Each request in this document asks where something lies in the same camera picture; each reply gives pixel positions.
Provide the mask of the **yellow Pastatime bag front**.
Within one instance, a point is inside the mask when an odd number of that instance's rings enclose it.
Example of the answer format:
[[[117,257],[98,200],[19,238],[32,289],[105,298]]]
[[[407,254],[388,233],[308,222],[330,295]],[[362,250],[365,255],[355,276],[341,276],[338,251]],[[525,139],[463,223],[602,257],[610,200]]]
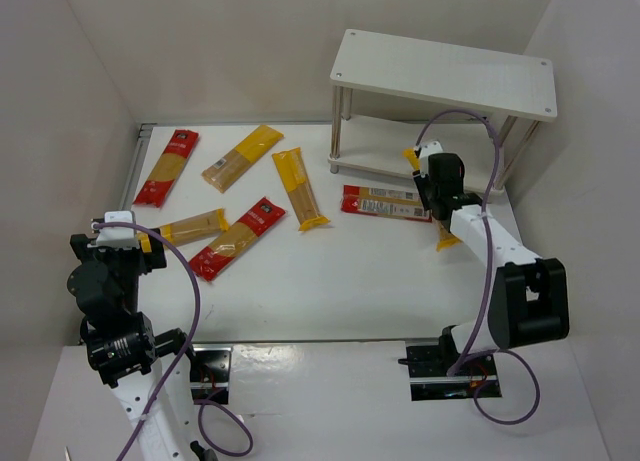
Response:
[[[403,151],[403,156],[409,161],[413,171],[418,171],[420,169],[419,158],[414,148],[406,148]],[[438,228],[439,233],[439,240],[436,246],[437,252],[448,249],[461,242],[460,239],[449,233],[440,221],[435,220],[434,224]]]

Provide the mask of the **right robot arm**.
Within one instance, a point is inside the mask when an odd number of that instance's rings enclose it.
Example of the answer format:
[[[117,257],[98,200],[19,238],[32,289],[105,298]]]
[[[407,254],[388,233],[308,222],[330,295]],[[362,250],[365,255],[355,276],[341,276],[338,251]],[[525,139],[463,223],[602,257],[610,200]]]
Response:
[[[420,168],[413,179],[424,207],[486,269],[477,319],[445,329],[445,339],[459,355],[469,357],[566,338],[570,321],[564,265],[526,248],[477,194],[464,191],[465,168],[458,155],[425,148],[416,154]]]

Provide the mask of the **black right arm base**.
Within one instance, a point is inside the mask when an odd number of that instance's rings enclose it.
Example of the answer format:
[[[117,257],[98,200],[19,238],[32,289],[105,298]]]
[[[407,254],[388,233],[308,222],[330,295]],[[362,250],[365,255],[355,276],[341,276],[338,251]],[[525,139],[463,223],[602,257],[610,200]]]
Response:
[[[440,346],[433,340],[407,344],[405,354],[397,364],[407,369],[411,400],[440,401],[472,399],[477,390],[479,398],[502,396],[497,368],[492,356],[466,362],[454,376],[447,375],[452,360],[446,359]]]

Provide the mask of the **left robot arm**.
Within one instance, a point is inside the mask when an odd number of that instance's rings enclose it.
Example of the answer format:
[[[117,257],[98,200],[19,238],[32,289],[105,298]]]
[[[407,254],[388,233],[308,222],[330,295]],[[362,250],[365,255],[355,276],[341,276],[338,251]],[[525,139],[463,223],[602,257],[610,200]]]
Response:
[[[138,309],[141,276],[166,267],[167,251],[186,260],[163,235],[149,231],[151,250],[136,237],[142,226],[100,220],[95,235],[74,234],[70,246],[79,261],[67,289],[83,314],[80,338],[89,366],[110,388],[131,423],[132,432],[118,455],[138,446],[146,460],[213,460],[195,431],[189,375],[196,329],[154,334]]]

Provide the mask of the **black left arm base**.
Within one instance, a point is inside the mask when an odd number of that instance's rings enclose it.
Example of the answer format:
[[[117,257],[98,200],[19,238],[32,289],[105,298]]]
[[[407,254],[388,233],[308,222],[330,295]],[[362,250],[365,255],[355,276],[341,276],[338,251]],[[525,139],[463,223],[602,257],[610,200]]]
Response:
[[[191,361],[190,388],[192,398],[211,399],[218,404],[229,402],[232,347],[220,344],[199,344]]]

